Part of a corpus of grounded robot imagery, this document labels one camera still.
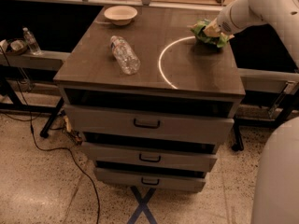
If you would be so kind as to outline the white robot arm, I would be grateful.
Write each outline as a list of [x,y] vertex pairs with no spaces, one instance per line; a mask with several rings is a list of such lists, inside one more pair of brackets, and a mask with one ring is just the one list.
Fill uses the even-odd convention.
[[[234,35],[269,24],[299,65],[298,0],[235,0],[204,33]],[[299,224],[299,118],[279,125],[260,158],[250,224]]]

